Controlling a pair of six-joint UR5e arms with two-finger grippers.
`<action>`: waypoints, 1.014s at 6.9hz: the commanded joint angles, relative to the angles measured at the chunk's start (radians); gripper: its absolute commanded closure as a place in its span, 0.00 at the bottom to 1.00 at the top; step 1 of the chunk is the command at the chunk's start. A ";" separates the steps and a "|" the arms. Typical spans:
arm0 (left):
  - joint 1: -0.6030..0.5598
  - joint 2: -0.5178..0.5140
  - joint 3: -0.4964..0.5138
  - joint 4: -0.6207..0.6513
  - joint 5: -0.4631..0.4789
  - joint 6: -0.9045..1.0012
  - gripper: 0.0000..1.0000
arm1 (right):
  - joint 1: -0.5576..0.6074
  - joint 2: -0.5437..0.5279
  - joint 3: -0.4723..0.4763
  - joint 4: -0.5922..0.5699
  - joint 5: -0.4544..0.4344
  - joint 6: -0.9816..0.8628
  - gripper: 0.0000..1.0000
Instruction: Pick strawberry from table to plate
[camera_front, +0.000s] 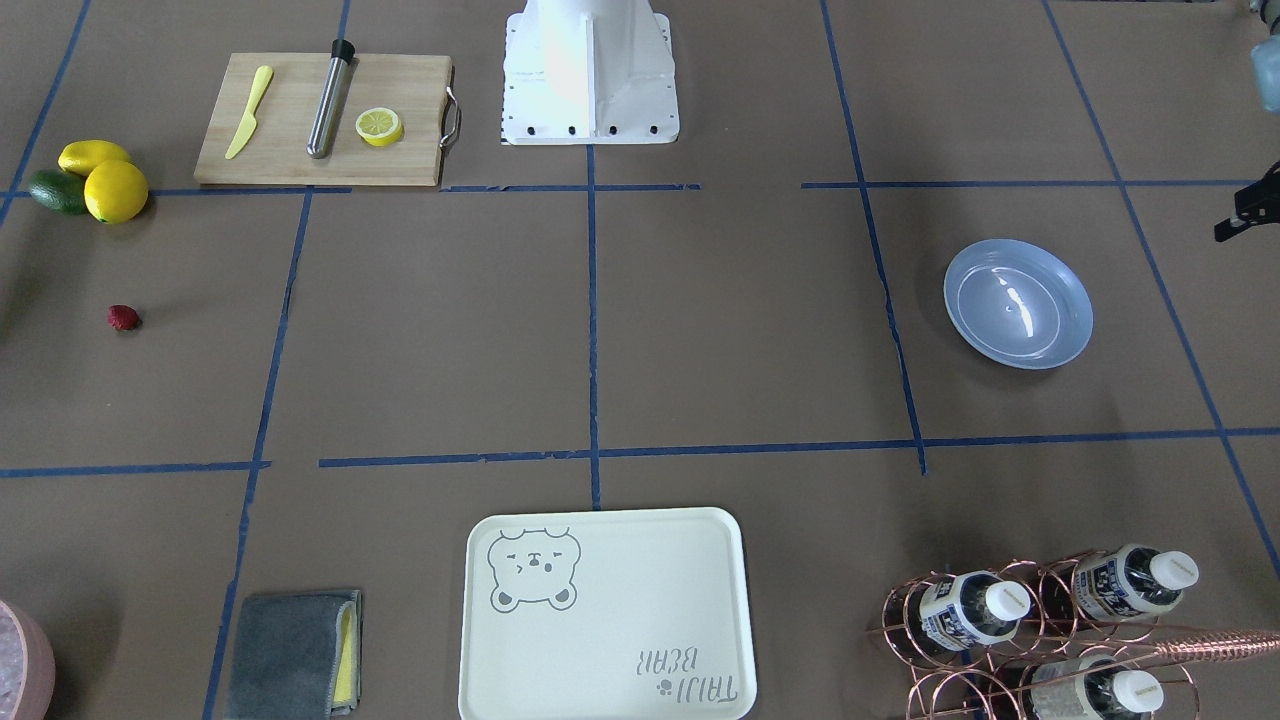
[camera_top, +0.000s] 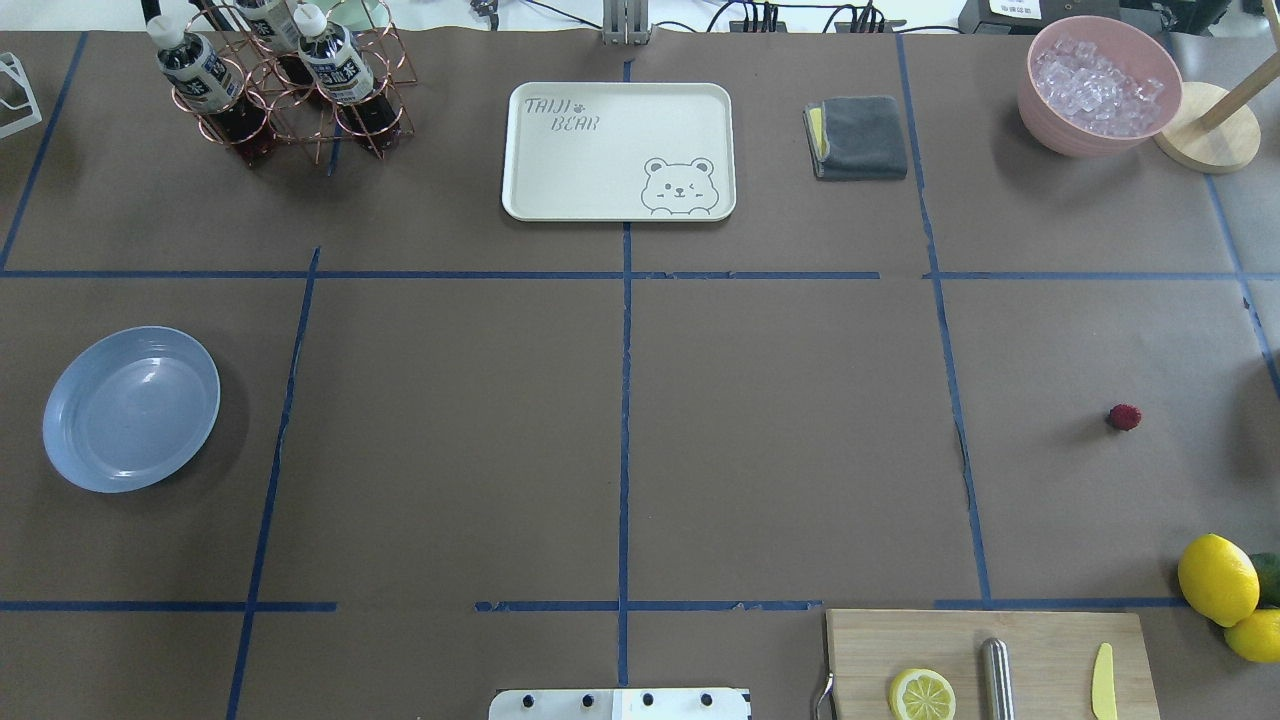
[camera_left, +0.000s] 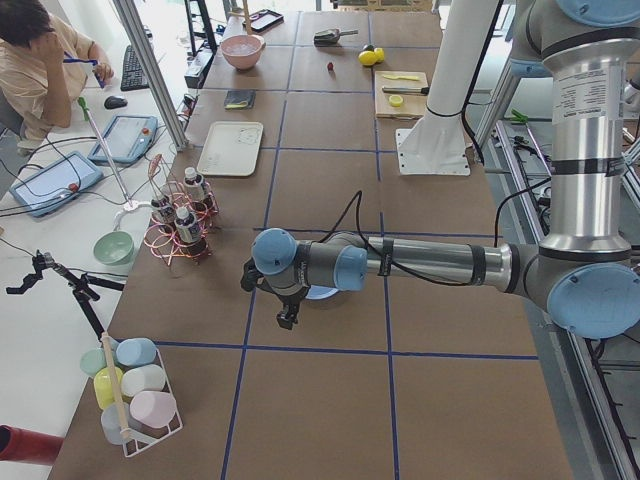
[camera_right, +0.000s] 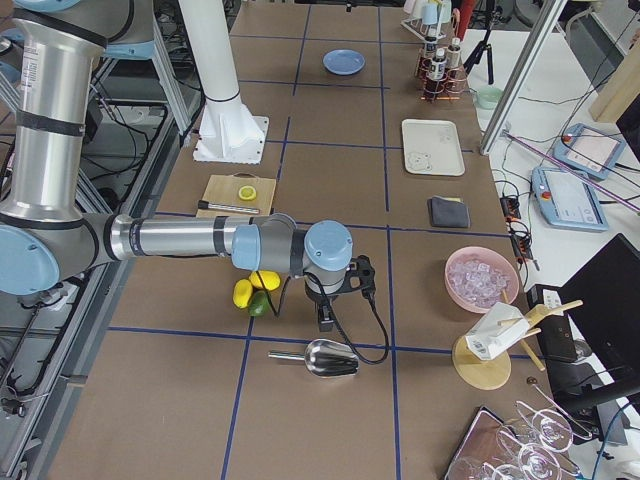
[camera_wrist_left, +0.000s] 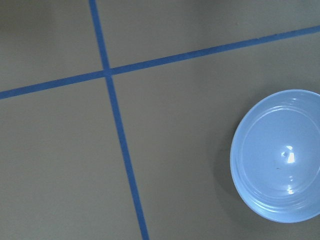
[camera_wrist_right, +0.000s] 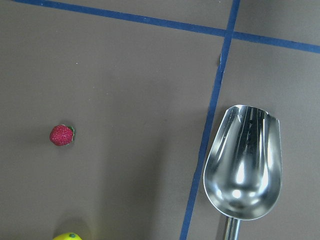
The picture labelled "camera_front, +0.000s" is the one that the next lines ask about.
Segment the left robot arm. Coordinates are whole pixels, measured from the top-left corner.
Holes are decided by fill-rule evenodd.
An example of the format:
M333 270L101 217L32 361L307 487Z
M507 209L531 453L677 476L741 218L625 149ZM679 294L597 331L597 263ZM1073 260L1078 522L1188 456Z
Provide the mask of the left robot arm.
M1279 114L1279 1L1249 1L1249 9L1266 26L1268 37L1251 50L1254 83L1262 108Z

